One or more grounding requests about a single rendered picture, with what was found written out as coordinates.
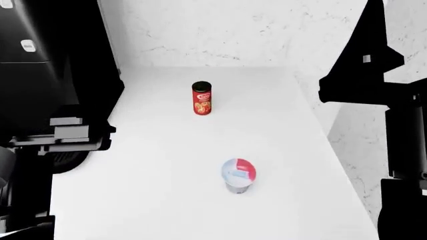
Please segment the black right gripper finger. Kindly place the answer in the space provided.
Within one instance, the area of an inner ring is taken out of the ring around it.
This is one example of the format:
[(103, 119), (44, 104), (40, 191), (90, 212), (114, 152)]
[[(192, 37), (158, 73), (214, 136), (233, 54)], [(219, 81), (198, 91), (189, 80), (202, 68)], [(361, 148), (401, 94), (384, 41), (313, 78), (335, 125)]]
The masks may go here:
[(319, 80), (320, 101), (403, 103), (405, 84), (384, 80), (386, 72), (402, 65), (404, 56), (388, 46), (383, 1), (368, 0), (337, 61)]

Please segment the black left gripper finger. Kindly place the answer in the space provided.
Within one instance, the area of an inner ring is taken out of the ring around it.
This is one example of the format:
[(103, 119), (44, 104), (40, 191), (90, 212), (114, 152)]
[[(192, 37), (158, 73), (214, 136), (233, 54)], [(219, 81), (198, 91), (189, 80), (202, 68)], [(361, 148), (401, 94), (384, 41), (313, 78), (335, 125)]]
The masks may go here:
[(69, 60), (79, 105), (89, 119), (107, 120), (124, 83), (119, 77), (97, 0), (67, 3)]
[(70, 12), (68, 0), (0, 0), (0, 146), (52, 133), (51, 116), (78, 103)]

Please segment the red cylindrical snack can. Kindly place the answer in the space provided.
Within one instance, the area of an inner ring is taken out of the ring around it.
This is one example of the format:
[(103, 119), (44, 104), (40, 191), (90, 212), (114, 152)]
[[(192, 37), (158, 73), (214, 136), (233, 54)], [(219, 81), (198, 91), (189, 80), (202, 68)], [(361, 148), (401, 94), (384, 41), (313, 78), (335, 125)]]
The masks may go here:
[(197, 81), (193, 83), (193, 111), (197, 115), (208, 115), (211, 113), (211, 83)]

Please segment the white red lidded yogurt cup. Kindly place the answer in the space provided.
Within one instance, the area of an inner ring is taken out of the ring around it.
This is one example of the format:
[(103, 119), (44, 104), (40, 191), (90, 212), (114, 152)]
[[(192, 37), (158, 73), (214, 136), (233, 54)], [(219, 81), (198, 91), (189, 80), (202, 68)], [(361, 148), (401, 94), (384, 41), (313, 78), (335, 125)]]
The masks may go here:
[(256, 168), (249, 161), (234, 158), (226, 161), (221, 168), (221, 176), (231, 193), (245, 193), (256, 180)]

